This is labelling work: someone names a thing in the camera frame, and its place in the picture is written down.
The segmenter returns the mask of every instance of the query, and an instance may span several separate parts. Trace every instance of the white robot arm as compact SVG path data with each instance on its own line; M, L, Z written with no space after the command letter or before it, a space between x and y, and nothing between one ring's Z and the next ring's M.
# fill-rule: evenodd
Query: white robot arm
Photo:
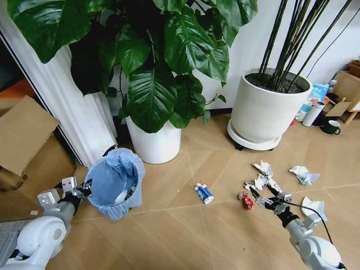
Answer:
M48 261L62 249L71 220L84 197L91 194L91 182L78 186L76 177L65 178L60 199L55 188L38 195L44 208L42 217L28 223L17 238L17 247L0 270L44 270Z
M290 234L291 244L302 261L313 270L346 269L336 247L331 242L312 235L312 228L322 221L321 218L317 214L312 214L303 222L300 221L299 217L290 211L292 195L286 192L279 193L270 185L267 187L275 197L266 199L252 187L250 190L260 206L274 211L280 218L282 226Z

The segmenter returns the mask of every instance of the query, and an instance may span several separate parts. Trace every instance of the red wrapper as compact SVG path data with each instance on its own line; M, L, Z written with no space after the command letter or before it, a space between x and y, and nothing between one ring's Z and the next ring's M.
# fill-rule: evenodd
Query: red wrapper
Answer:
M242 205L246 210L251 210L254 208L254 203L246 192L240 193L238 198L242 201Z

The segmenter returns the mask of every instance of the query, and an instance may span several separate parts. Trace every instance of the white plant pot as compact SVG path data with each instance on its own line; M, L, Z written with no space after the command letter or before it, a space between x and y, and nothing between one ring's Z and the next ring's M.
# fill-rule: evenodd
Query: white plant pot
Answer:
M297 94L284 94L268 91L250 84L245 76L257 73L253 69L241 76L234 107L231 114L232 126L244 139L264 143L274 141L287 130L305 99L312 90L312 84L299 77L296 85L304 90ZM272 74L274 69L267 69ZM295 74L289 73L292 80Z
M135 152L142 161L151 164L172 160L180 151L181 129L169 121L156 133L146 133L126 117L129 133Z

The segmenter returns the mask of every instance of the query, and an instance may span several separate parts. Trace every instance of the trash can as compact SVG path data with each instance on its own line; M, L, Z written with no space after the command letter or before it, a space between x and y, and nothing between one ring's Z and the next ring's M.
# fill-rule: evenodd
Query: trash can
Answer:
M112 221L141 205L141 182L145 168L138 155L126 148L111 150L86 175L92 181L89 202Z

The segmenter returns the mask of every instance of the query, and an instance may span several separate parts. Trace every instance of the crumpled tissue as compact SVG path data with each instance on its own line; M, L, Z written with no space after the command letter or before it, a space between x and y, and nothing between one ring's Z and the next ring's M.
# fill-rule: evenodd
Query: crumpled tissue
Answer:
M295 173L300 183L307 186L320 177L319 173L310 173L304 166L293 166L289 171Z
M277 190L278 192L282 192L280 186L272 179L273 172L270 164L267 162L261 161L260 164L253 163L253 167L255 167L261 174L258 175L257 179L252 182L244 182L244 187L247 190L250 190L250 186L253 189L263 190L263 187L266 184L269 184L272 188Z
M324 221L327 221L327 217L325 216L325 213L324 213L325 203L323 201L312 201L308 197L305 196L305 198L303 199L302 206L306 206L311 209L314 209L315 211L317 211L320 214L320 216L322 217L322 219ZM306 208L302 208L301 211L306 216L316 214L314 211L311 211Z

